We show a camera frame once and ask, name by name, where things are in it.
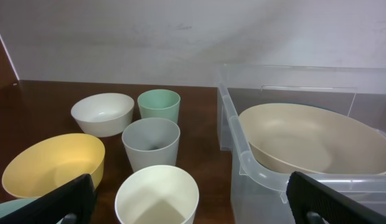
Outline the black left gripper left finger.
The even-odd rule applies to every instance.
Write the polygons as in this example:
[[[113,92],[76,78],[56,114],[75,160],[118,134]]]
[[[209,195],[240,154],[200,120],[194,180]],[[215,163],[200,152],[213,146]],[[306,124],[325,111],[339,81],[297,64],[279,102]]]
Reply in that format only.
[[[89,174],[67,182],[31,203],[0,218],[3,223],[87,224],[95,209],[97,194]]]

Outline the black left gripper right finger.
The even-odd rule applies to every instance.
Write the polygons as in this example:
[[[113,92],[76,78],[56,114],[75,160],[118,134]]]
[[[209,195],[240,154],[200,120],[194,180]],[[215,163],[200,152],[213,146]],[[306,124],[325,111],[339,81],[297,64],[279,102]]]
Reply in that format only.
[[[386,216],[301,172],[290,175],[286,195],[296,224],[386,224]]]

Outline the beige large bowl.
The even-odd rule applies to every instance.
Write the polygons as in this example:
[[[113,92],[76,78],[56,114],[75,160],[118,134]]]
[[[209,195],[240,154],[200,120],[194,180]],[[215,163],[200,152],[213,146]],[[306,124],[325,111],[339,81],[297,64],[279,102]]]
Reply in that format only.
[[[318,174],[386,174],[386,137],[342,114],[268,103],[240,113],[254,158],[267,169]]]

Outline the dark blue large bowl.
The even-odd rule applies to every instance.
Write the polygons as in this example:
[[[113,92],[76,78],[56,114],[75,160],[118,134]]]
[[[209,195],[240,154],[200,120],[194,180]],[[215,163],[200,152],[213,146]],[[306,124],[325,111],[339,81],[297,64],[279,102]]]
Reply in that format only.
[[[314,108],[320,108],[322,110],[328,110],[328,111],[332,111],[334,113],[338,113],[338,114],[342,114],[342,115],[345,115],[344,113],[340,113],[336,110],[332,110],[332,109],[329,109],[329,108],[326,108],[326,107],[323,107],[323,106],[316,106],[316,105],[309,105],[309,104],[304,104],[304,103],[290,103],[290,104],[293,104],[293,105],[302,105],[302,106],[310,106],[310,107],[314,107]]]

